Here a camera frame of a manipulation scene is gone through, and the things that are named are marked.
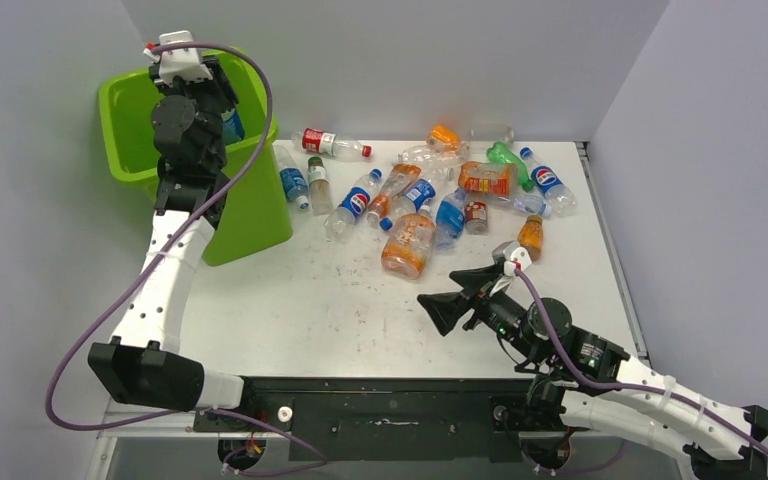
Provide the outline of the large orange tea bottle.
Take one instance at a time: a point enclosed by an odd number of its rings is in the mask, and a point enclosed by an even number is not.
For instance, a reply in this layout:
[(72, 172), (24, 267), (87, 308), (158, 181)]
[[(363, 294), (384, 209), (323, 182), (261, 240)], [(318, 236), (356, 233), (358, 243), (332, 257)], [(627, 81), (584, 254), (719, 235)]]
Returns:
[(389, 230), (380, 257), (383, 270), (407, 280), (417, 280), (432, 257), (435, 241), (431, 206), (425, 204), (417, 212), (400, 217)]

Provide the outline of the blue label crushed water bottle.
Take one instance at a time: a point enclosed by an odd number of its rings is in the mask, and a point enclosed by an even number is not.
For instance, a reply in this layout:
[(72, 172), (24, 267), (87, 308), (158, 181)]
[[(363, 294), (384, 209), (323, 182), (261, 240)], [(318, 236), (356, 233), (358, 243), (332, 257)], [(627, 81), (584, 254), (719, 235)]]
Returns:
[(468, 192), (457, 188), (440, 203), (436, 215), (436, 247), (449, 249), (461, 236), (465, 226), (464, 209)]

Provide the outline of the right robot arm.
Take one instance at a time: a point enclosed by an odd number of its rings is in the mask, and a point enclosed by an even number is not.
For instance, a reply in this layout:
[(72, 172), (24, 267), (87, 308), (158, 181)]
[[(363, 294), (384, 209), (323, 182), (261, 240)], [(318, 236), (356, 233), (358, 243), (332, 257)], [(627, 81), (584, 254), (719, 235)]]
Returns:
[(574, 325), (568, 307), (541, 297), (501, 263), (455, 271), (460, 290), (417, 300), (446, 336), (485, 325), (532, 375), (521, 415), (530, 428), (600, 431), (689, 462), (698, 479), (765, 479), (768, 410), (735, 407), (682, 386), (615, 343)]

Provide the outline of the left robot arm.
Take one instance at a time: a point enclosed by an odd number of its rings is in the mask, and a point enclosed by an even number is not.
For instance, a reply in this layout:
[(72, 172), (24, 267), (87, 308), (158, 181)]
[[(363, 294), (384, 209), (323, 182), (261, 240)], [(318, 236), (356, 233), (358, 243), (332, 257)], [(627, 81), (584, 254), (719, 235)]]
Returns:
[(143, 282), (126, 296), (122, 320), (88, 364), (119, 403), (175, 411), (219, 408), (231, 429), (250, 428), (258, 403), (239, 376), (179, 353), (183, 314), (196, 270), (224, 210), (229, 182), (223, 114), (237, 96), (219, 59), (180, 67), (164, 55), (149, 77), (161, 93), (151, 112), (159, 180)]

